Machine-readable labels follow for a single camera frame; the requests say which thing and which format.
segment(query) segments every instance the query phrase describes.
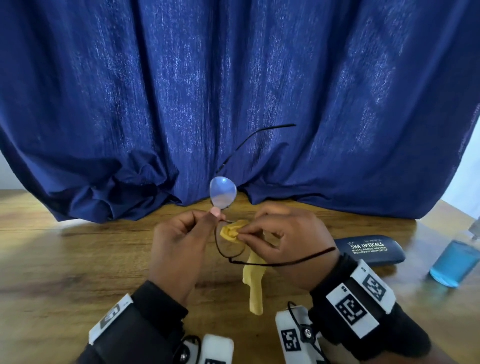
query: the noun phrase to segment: person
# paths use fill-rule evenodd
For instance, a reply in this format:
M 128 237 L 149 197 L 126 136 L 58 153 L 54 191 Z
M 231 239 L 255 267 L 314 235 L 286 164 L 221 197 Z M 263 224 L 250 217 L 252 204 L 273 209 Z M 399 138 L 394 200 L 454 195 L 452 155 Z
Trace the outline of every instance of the person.
M 221 211 L 183 212 L 155 227 L 148 280 L 132 295 L 133 309 L 125 310 L 93 345 L 88 344 L 79 363 L 172 363 L 184 334 L 182 319 L 188 314 L 187 298 L 200 274 L 206 242 L 220 220 Z M 264 241 L 259 232 L 279 238 L 279 246 Z M 268 202 L 255 218 L 239 230 L 244 241 L 267 263 L 294 261 L 335 247 L 328 229 L 312 212 Z M 357 266 L 338 250 L 311 260 L 276 268 L 291 284 L 311 293 L 309 312 L 328 340 L 340 340 L 357 359 L 370 364 L 450 364 L 444 352 L 431 345 L 428 335 L 401 311 L 392 313 L 364 338 L 347 333 L 342 320 L 329 327 L 325 295 Z

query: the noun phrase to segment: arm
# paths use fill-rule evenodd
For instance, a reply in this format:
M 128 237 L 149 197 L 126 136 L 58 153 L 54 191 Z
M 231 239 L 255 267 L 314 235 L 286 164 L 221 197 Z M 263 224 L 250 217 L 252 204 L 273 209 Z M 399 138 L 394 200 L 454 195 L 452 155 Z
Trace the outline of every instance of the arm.
M 280 238 L 279 246 L 272 246 L 255 235 L 264 230 Z M 297 260 L 335 247 L 327 228 L 312 212 L 276 203 L 264 204 L 254 221 L 239 229 L 238 239 L 248 244 L 267 263 Z M 368 364 L 454 363 L 445 353 L 435 347 L 432 349 L 425 331 L 403 312 L 395 300 L 390 301 L 391 311 L 388 311 L 366 293 L 365 288 L 352 281 L 350 275 L 357 267 L 358 263 L 351 257 L 340 256 L 335 250 L 297 265 L 281 267 L 278 272 L 311 293 L 313 308 L 309 317 L 313 326 L 331 343 L 342 343 L 358 360 Z M 327 295 L 334 289 L 338 293 L 330 295 L 330 301 Z M 353 294 L 354 301 L 364 302 L 366 313 L 371 315 L 360 316 L 364 319 L 359 322 L 361 329 L 357 325 L 358 331 L 353 325 L 360 319 L 348 321 L 334 307 L 344 300 L 344 295 L 351 302 L 347 294 Z M 352 307 L 357 310 L 358 305 L 356 303 Z
M 172 363 L 184 334 L 187 298 L 220 218 L 225 217 L 217 208 L 187 211 L 155 227 L 148 280 L 132 295 L 133 304 L 87 345 L 78 363 Z

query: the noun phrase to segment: person's right hand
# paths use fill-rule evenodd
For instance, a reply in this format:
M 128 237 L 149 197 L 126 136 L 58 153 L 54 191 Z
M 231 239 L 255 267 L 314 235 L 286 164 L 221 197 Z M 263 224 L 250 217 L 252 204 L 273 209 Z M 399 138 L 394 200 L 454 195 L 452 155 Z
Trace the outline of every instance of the person's right hand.
M 280 239 L 273 246 L 255 234 L 268 231 Z M 332 235 L 314 213 L 301 208 L 267 202 L 255 219 L 238 230 L 237 239 L 245 242 L 265 262 L 285 263 L 321 252 L 335 245 Z M 332 252 L 292 266 L 276 268 L 295 286 L 311 291 L 332 271 L 340 252 Z

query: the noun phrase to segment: eyeglasses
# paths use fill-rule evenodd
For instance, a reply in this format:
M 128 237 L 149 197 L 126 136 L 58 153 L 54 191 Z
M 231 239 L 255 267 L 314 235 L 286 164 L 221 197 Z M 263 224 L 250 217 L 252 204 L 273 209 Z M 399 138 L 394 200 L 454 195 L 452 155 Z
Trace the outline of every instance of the eyeglasses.
M 242 145 L 244 145 L 252 136 L 257 134 L 258 132 L 262 132 L 265 130 L 272 130 L 272 129 L 279 129 L 279 128 L 289 128 L 292 126 L 297 126 L 296 124 L 283 124 L 283 125 L 276 125 L 276 126 L 268 126 L 266 128 L 258 129 L 257 131 L 253 132 L 250 134 L 243 142 L 240 143 L 240 145 L 224 160 L 224 162 L 221 164 L 221 166 L 215 171 L 215 177 L 218 177 L 220 171 L 225 167 L 227 162 L 232 158 L 232 156 L 235 154 L 237 150 L 239 150 Z M 239 259 L 244 256 L 245 253 L 245 248 L 246 245 L 244 243 L 233 243 L 230 242 L 220 236 L 220 232 L 223 227 L 225 227 L 228 224 L 233 223 L 234 221 L 221 221 L 215 228 L 215 244 L 218 252 L 220 255 L 224 258 L 227 258 L 228 261 L 232 264 L 241 264 L 245 266 L 261 266 L 261 267 L 285 267 L 285 266 L 292 266 L 294 264 L 302 263 L 307 260 L 316 258 L 318 256 L 321 256 L 323 254 L 327 254 L 329 252 L 332 252 L 335 250 L 334 247 L 330 247 L 328 249 L 325 249 L 321 252 L 309 255 L 307 257 L 304 257 L 302 259 L 290 261 L 290 262 L 285 262 L 285 263 L 272 263 L 272 264 L 259 264 L 259 263 L 247 263 L 245 260 L 234 260 L 235 258 Z

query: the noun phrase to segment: wooden table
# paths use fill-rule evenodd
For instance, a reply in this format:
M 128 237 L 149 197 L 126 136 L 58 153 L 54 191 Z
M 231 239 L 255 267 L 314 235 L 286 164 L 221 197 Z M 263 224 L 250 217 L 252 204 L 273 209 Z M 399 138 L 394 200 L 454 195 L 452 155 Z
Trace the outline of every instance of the wooden table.
M 427 275 L 448 243 L 446 237 L 414 220 L 286 203 L 314 211 L 335 238 L 384 234 L 397 240 L 406 261 L 379 272 L 404 310 L 459 363 L 480 363 L 480 269 L 457 290 Z M 207 210 L 209 203 L 194 207 Z M 241 195 L 228 218 L 251 218 L 257 209 Z M 431 225 L 454 231 L 453 225 L 463 228 L 471 221 L 447 204 L 436 209 L 439 214 L 426 218 Z M 145 279 L 153 226 L 182 210 L 165 206 L 137 222 L 57 223 L 30 194 L 0 192 L 0 362 L 72 362 L 89 329 Z M 288 300 L 307 307 L 311 301 L 273 270 L 267 271 L 263 287 L 264 314 L 258 317 L 249 312 L 241 267 L 223 259 L 212 240 L 190 299 L 188 332 L 232 338 L 234 363 L 283 363 L 275 314 Z

